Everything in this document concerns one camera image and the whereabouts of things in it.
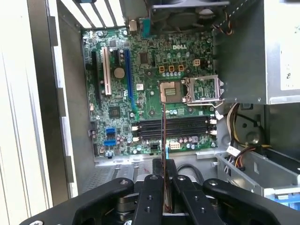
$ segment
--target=cooling fan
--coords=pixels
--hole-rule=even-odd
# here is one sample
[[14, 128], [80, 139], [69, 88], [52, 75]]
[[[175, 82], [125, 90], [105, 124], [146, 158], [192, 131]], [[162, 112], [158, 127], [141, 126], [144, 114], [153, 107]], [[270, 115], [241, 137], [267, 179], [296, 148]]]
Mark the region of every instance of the cooling fan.
[[148, 0], [147, 3], [151, 34], [210, 30], [230, 4], [219, 0]]

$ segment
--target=motherboard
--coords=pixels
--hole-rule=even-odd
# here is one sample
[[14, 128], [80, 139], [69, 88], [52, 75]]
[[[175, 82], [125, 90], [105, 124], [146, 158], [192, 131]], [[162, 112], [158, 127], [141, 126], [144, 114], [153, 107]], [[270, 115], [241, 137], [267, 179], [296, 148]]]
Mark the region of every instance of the motherboard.
[[169, 153], [216, 147], [215, 108], [193, 104], [216, 97], [211, 33], [91, 30], [83, 51], [96, 157], [158, 154], [162, 104]]

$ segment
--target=green circuit board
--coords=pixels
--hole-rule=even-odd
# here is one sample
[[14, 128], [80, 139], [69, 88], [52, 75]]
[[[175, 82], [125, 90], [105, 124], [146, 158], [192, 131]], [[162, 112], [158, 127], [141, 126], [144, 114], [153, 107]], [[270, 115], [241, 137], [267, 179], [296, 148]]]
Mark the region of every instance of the green circuit board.
[[[108, 48], [110, 55], [111, 95], [105, 94], [103, 47]], [[132, 98], [126, 70], [127, 49], [130, 52]], [[162, 102], [165, 102], [167, 121], [181, 117], [214, 116], [214, 109], [210, 106], [187, 106], [182, 102], [182, 97], [186, 95], [182, 84], [184, 77], [214, 74], [210, 33], [143, 38], [138, 33], [131, 34], [127, 29], [91, 30], [83, 33], [83, 51], [92, 123], [90, 136], [95, 156], [159, 153], [160, 147], [154, 149], [153, 146], [160, 143], [160, 138], [134, 141], [137, 134], [133, 127], [139, 121], [160, 120]], [[195, 86], [198, 98], [201, 95], [214, 95], [214, 84], [211, 82], [200, 82]], [[114, 128], [115, 134], [108, 135], [107, 128]], [[176, 149], [171, 148], [170, 152], [199, 150], [216, 144], [215, 137], [209, 134], [196, 133], [192, 137], [191, 142], [191, 135], [176, 138], [167, 136], [167, 144], [180, 144]], [[116, 143], [107, 146], [105, 141], [111, 139]]]

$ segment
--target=dell logo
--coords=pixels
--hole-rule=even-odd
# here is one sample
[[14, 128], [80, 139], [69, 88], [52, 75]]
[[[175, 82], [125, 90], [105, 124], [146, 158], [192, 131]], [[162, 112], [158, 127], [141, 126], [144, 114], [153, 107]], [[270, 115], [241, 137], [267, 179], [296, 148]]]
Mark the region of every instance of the dell logo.
[[173, 45], [173, 50], [187, 49], [186, 45]]

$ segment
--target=wire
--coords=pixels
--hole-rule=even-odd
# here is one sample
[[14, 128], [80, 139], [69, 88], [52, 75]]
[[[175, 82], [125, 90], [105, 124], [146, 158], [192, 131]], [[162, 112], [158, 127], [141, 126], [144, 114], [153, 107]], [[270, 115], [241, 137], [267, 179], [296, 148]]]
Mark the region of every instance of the wire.
[[179, 172], [180, 170], [182, 170], [184, 168], [190, 168], [190, 169], [194, 170], [194, 172], [196, 174], [196, 177], [199, 181], [199, 184], [202, 185], [204, 183], [204, 177], [203, 177], [202, 173], [200, 172], [200, 170], [197, 167], [195, 167], [192, 164], [182, 164], [177, 168], [177, 171]]

